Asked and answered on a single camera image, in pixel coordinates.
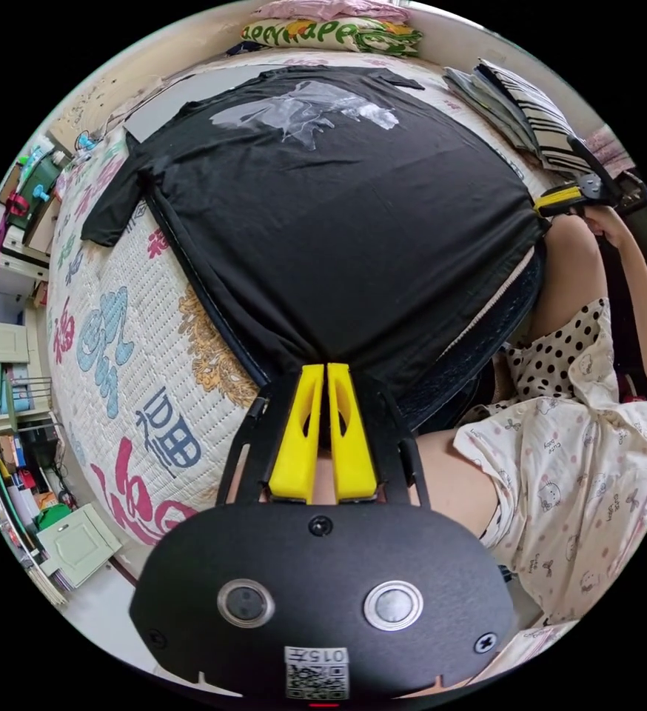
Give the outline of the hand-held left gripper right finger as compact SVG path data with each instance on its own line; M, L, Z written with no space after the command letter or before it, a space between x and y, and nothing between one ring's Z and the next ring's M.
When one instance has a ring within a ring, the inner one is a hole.
M328 364L326 377L336 501L372 500L378 480L349 367Z

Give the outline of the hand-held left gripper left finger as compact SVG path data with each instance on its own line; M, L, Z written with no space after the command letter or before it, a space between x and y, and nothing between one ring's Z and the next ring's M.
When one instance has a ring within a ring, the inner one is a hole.
M324 365L302 368L269 477L271 498L310 504L318 460Z

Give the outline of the person's right hand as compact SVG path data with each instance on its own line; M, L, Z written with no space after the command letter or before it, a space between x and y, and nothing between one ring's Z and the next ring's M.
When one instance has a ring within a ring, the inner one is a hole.
M583 219L593 234L602 236L617 250L623 250L634 242L630 230L612 207L587 206L584 208Z

